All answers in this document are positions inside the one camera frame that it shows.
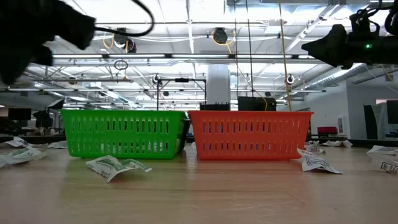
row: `wall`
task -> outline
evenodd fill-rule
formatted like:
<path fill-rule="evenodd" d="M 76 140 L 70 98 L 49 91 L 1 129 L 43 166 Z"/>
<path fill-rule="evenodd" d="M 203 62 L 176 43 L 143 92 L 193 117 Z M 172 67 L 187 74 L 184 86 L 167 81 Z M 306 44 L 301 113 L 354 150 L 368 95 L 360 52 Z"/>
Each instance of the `wall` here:
<path fill-rule="evenodd" d="M 314 112 L 311 117 L 312 134 L 318 134 L 318 127 L 333 126 L 337 127 L 337 117 L 346 116 L 345 128 L 347 137 L 350 138 L 349 131 L 349 113 L 347 102 L 347 85 L 343 81 L 337 87 L 325 88 L 326 93 L 310 93 L 305 97 L 305 101 L 294 101 L 293 110 L 298 111 L 310 108 Z M 280 107 L 279 111 L 288 111 L 288 106 Z"/>
<path fill-rule="evenodd" d="M 366 126 L 364 105 L 375 105 L 376 100 L 393 100 L 398 99 L 398 92 L 394 92 L 381 84 L 384 77 L 379 78 L 380 85 L 370 85 L 371 83 L 364 83 L 359 85 L 348 85 L 348 105 L 349 105 L 349 126 L 351 130 L 351 138 L 366 139 Z M 398 85 L 389 83 L 391 88 L 398 90 Z"/>
<path fill-rule="evenodd" d="M 1 107 L 0 108 L 0 116 L 8 116 L 8 108 Z"/>

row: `crumpled paper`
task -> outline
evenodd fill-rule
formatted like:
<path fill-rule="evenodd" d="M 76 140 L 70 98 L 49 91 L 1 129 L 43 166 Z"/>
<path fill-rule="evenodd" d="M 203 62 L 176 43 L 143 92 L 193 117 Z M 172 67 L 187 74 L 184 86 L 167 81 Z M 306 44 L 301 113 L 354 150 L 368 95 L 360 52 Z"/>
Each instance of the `crumpled paper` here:
<path fill-rule="evenodd" d="M 398 173 L 398 147 L 373 146 L 367 154 L 372 158 L 371 164 L 374 167 Z"/>
<path fill-rule="evenodd" d="M 367 153 L 380 155 L 396 155 L 398 153 L 398 147 L 373 146 L 373 148 Z"/>
<path fill-rule="evenodd" d="M 20 137 L 14 137 L 13 140 L 11 141 L 6 141 L 4 142 L 5 144 L 8 144 L 12 147 L 27 147 L 27 146 L 33 146 L 32 144 L 29 144 L 27 141 L 21 139 Z"/>
<path fill-rule="evenodd" d="M 368 154 L 371 158 L 371 164 L 377 169 L 381 169 L 393 174 L 398 174 L 398 161 L 395 156 L 382 154 Z"/>
<path fill-rule="evenodd" d="M 47 155 L 46 152 L 40 152 L 39 150 L 27 146 L 23 149 L 12 151 L 8 154 L 0 155 L 0 168 L 6 164 L 14 165 L 21 162 L 29 162 L 39 160 Z"/>
<path fill-rule="evenodd" d="M 333 168 L 326 160 L 312 152 L 304 151 L 299 148 L 297 149 L 297 152 L 302 156 L 302 168 L 304 172 L 313 169 L 321 169 L 334 174 L 342 174 L 340 171 Z"/>
<path fill-rule="evenodd" d="M 134 159 L 126 159 L 120 163 L 117 158 L 113 156 L 103 156 L 92 161 L 86 162 L 86 165 L 106 178 L 109 183 L 116 175 L 134 169 L 142 169 L 144 172 L 149 172 L 152 168 L 135 161 Z"/>
<path fill-rule="evenodd" d="M 51 143 L 48 148 L 54 148 L 54 149 L 68 149 L 68 144 L 66 141 L 59 141 L 59 142 L 53 142 Z"/>
<path fill-rule="evenodd" d="M 333 147 L 351 147 L 353 144 L 348 140 L 345 141 L 327 141 L 322 146 L 333 146 Z"/>
<path fill-rule="evenodd" d="M 305 150 L 312 153 L 326 153 L 325 150 L 321 149 L 319 141 L 309 141 L 304 146 Z"/>

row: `computer monitor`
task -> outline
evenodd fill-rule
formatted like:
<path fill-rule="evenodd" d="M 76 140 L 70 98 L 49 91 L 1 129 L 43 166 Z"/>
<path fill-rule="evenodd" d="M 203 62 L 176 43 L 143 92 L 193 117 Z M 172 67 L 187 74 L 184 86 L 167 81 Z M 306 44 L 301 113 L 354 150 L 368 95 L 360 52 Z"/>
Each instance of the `computer monitor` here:
<path fill-rule="evenodd" d="M 264 98 L 267 101 L 267 111 L 276 111 L 276 100 L 274 98 Z M 265 111 L 266 102 L 261 97 L 239 96 L 239 111 Z"/>
<path fill-rule="evenodd" d="M 30 121 L 32 119 L 32 109 L 8 108 L 8 119 L 13 121 Z"/>
<path fill-rule="evenodd" d="M 389 124 L 398 124 L 398 100 L 387 100 L 387 117 Z"/>

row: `wooden table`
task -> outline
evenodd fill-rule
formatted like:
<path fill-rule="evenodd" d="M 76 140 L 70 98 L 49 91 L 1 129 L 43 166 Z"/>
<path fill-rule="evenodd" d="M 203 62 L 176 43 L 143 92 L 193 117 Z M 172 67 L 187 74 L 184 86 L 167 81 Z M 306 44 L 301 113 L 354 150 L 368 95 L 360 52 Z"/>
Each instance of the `wooden table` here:
<path fill-rule="evenodd" d="M 0 223 L 396 223 L 398 176 L 374 170 L 366 149 L 325 149 L 344 175 L 298 161 L 198 161 L 188 147 L 109 184 L 86 160 L 49 150 L 0 169 Z"/>

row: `green basket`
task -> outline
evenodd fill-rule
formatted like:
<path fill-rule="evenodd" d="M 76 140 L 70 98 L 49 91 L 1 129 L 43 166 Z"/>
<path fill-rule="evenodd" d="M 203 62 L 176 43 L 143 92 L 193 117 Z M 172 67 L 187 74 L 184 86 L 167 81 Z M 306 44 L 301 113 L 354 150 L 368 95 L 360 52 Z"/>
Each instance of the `green basket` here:
<path fill-rule="evenodd" d="M 180 149 L 181 111 L 61 110 L 69 155 L 172 159 Z"/>

